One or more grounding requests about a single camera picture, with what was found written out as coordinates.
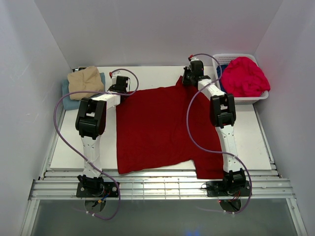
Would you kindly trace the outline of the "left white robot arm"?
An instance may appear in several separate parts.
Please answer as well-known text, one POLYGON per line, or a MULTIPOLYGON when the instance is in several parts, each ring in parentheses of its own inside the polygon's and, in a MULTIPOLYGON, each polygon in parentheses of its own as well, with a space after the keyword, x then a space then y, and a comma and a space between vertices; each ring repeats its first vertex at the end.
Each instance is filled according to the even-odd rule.
POLYGON ((106 127, 107 110, 121 104, 129 83, 129 77, 122 76, 120 71, 110 73, 110 77, 112 85, 107 94, 81 100, 75 123, 86 157, 83 174, 77 177, 80 190, 87 191, 88 196, 102 198, 119 195, 116 184, 105 183, 100 176, 100 139, 106 127))

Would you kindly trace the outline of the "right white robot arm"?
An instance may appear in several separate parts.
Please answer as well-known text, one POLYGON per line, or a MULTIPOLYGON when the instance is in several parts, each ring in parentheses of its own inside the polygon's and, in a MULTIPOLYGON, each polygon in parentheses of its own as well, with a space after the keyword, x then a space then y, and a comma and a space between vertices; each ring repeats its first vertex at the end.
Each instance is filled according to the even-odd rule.
POLYGON ((227 195, 239 194, 246 187, 245 167, 238 159, 236 148, 234 125, 236 121, 236 110, 234 96, 220 90, 215 81, 204 74, 204 64, 196 56, 189 57, 189 66, 184 67, 182 79, 184 85, 197 87, 198 91, 189 102, 186 114, 186 127, 192 142, 201 150, 222 154, 223 156, 223 178, 218 183, 211 184, 208 190, 227 195), (195 98, 204 94, 210 99, 210 122, 218 134, 221 151, 208 150, 201 147, 193 139, 189 128, 189 112, 195 98))

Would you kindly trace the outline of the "dark red t shirt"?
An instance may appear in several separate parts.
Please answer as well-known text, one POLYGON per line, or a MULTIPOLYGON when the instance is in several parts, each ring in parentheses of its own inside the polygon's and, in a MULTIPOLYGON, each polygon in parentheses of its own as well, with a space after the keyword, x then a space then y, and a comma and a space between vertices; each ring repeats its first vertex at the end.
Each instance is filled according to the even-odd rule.
MULTIPOLYGON (((120 174, 192 161, 199 179, 223 177, 222 154, 201 150, 188 135, 186 114, 195 93, 195 87, 178 81, 171 87, 137 91, 116 107, 120 174)), ((221 151, 210 122, 210 101, 201 93, 191 106, 189 128, 201 147, 221 151)))

